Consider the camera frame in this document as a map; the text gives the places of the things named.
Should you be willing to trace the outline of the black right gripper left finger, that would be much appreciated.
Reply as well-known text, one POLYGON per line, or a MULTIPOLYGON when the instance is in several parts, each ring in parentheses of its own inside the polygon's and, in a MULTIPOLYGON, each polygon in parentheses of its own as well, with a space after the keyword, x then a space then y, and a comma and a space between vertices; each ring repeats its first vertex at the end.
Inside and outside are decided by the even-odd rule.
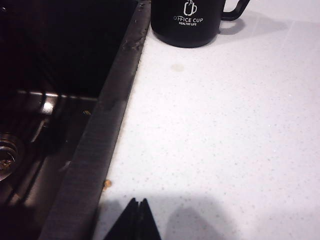
POLYGON ((104 240, 134 240, 139 203, 132 198, 120 214, 104 240))

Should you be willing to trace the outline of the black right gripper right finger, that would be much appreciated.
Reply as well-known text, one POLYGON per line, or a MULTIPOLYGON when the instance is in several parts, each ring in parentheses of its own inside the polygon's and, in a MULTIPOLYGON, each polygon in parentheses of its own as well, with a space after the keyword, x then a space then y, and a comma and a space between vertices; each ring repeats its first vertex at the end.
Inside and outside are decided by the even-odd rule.
POLYGON ((134 240, 161 240, 158 227, 146 198, 137 203, 133 226, 134 240))

